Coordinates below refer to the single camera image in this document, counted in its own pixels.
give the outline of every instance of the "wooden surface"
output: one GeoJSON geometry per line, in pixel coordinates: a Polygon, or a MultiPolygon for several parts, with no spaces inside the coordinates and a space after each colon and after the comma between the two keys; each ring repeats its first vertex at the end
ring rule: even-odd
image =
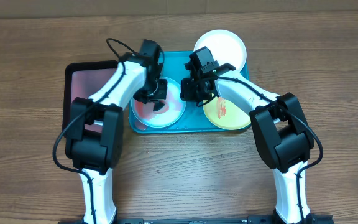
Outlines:
{"type": "MultiPolygon", "coordinates": [[[[243,39],[251,81],[299,97],[325,148],[322,163],[307,171],[311,211],[358,223],[358,11],[0,20],[0,223],[83,215],[80,178],[52,161],[69,63],[114,59],[107,37],[133,49],[151,39],[166,51],[191,50],[212,29],[243,39]]],[[[120,218],[244,217],[274,209],[272,171],[250,129],[138,135],[126,122],[124,142],[114,173],[120,218]]],[[[63,145],[59,159],[69,166],[63,145]]],[[[313,149],[311,161],[317,155],[313,149]]]]}

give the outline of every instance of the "blue tray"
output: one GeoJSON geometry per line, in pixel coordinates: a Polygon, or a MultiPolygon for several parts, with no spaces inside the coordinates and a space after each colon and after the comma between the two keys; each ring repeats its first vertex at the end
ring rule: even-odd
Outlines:
{"type": "MultiPolygon", "coordinates": [[[[162,76],[172,78],[179,84],[184,78],[190,78],[189,70],[185,69],[185,63],[189,62],[189,55],[192,51],[165,52],[165,61],[162,70],[162,76]]],[[[248,79],[247,63],[241,70],[241,75],[248,79]]],[[[165,134],[165,133],[195,133],[208,131],[227,131],[213,125],[204,114],[202,107],[197,107],[195,102],[186,102],[185,112],[179,120],[164,128],[146,127],[146,130],[137,128],[138,119],[132,111],[132,105],[129,112],[129,124],[131,128],[139,134],[165,134]]]]}

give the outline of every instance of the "wooden table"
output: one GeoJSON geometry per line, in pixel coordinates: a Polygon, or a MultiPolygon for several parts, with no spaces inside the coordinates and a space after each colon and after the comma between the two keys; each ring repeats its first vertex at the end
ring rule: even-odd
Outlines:
{"type": "MultiPolygon", "coordinates": [[[[107,37],[133,49],[151,39],[166,51],[191,50],[213,29],[243,39],[251,81],[299,97],[325,148],[322,163],[307,171],[311,211],[358,223],[358,11],[0,20],[0,223],[83,215],[80,178],[52,161],[68,64],[115,59],[107,37]]],[[[124,141],[114,173],[119,218],[244,217],[274,209],[272,171],[250,129],[138,135],[126,122],[124,141]]],[[[58,158],[69,166],[63,146],[58,158]]],[[[313,149],[310,161],[317,155],[313,149]]]]}

